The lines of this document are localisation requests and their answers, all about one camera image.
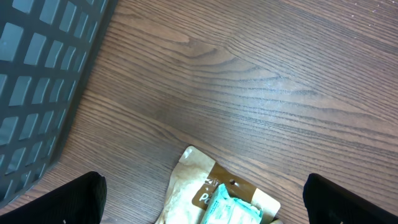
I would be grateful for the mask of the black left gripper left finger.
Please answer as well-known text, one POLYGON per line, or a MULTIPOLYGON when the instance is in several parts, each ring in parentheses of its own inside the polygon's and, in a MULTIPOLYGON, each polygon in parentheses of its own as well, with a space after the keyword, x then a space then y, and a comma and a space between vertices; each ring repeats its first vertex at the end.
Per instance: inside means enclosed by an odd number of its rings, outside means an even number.
POLYGON ((1 215, 1 224, 98 224, 106 196, 105 177, 91 171, 1 215))

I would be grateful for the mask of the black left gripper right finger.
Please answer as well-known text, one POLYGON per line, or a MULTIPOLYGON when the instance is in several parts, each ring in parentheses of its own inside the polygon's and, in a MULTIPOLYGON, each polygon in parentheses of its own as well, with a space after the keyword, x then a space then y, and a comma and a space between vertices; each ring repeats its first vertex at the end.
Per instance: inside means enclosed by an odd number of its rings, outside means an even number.
POLYGON ((312 173, 303 188, 310 224, 397 224, 397 216, 312 173))

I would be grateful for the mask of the teal wet wipes pack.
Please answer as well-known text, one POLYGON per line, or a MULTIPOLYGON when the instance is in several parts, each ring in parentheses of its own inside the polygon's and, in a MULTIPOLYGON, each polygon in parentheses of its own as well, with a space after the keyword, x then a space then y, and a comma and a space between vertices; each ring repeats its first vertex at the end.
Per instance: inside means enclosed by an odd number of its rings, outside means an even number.
POLYGON ((239 198, 231 197, 225 184, 213 193, 201 224, 260 224, 262 210, 239 198))

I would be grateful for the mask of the beige brown snack bag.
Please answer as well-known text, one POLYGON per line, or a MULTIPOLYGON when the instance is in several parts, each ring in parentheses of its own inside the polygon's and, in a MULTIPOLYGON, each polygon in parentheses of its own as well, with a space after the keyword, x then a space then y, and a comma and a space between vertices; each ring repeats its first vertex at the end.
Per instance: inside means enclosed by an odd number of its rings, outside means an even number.
POLYGON ((200 223, 213 192, 221 184, 231 197, 262 210, 262 223, 271 223, 280 209, 276 199, 189 146, 171 173, 164 208, 156 224, 200 223))

